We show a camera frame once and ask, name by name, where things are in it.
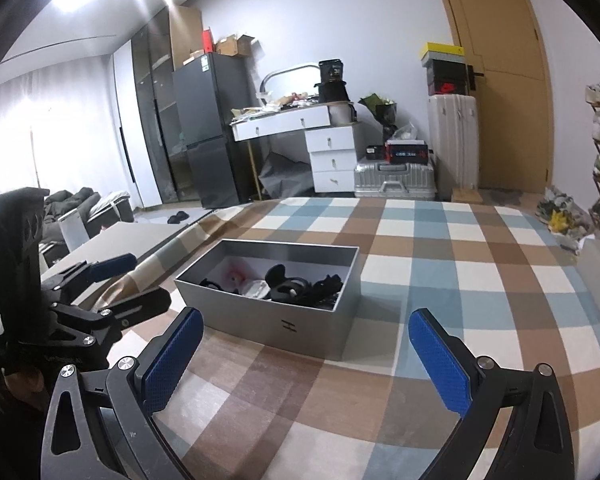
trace white suitcase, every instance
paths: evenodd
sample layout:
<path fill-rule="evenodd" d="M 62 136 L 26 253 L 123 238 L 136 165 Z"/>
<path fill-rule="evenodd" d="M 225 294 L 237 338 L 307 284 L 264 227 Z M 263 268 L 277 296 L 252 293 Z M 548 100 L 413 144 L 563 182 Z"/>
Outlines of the white suitcase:
<path fill-rule="evenodd" d="M 480 143 L 475 98 L 456 94 L 429 97 L 429 142 L 442 200 L 451 199 L 455 187 L 477 189 Z"/>

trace bed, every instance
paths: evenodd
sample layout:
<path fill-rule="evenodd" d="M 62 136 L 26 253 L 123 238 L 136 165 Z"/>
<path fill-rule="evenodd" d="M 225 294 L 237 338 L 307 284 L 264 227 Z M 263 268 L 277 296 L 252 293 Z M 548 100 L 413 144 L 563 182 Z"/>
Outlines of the bed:
<path fill-rule="evenodd" d="M 173 277 L 221 238 L 359 246 L 362 300 L 341 362 L 208 329 L 167 408 L 155 415 L 196 478 L 417 479 L 456 424 L 410 345 L 427 307 L 475 355 L 503 367 L 549 363 L 573 433 L 576 477 L 600 472 L 600 314 L 570 254 L 506 207 L 291 198 L 216 212 L 124 276 L 102 308 Z M 112 359 L 138 352 L 184 305 L 136 326 Z M 500 414 L 472 478 L 506 426 Z"/>

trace open box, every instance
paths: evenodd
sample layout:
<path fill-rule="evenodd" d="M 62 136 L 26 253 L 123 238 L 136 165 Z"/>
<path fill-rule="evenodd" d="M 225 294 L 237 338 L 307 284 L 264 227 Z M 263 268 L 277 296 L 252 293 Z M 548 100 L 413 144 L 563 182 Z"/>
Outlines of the open box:
<path fill-rule="evenodd" d="M 257 300 L 199 285 L 206 278 L 232 290 L 234 272 L 263 279 L 276 264 L 285 265 L 287 276 L 312 283 L 327 274 L 339 275 L 343 285 L 333 309 Z M 339 360 L 358 309 L 361 270 L 357 247 L 225 239 L 175 283 L 186 305 L 198 309 L 208 327 L 283 350 Z"/>

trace desk leg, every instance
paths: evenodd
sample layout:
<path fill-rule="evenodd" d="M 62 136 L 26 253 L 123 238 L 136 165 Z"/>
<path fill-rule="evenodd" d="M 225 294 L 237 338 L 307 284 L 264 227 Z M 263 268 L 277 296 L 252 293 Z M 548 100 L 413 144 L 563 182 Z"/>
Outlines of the desk leg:
<path fill-rule="evenodd" d="M 247 147 L 249 148 L 249 160 L 251 161 L 251 172 L 253 173 L 253 181 L 258 190 L 258 200 L 262 202 L 262 193 L 260 193 L 260 182 L 258 181 L 258 172 L 256 171 L 256 163 L 253 160 L 253 149 L 251 148 L 251 140 L 247 140 Z"/>

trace dark gray refrigerator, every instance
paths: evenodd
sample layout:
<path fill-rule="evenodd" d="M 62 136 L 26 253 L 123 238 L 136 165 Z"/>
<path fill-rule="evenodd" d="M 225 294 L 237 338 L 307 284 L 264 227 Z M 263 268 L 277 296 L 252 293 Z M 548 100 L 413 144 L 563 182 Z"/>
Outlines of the dark gray refrigerator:
<path fill-rule="evenodd" d="M 232 108 L 254 105 L 244 58 L 205 54 L 176 70 L 173 83 L 202 206 L 215 209 L 248 202 L 256 193 L 248 147 L 234 141 L 229 126 Z"/>

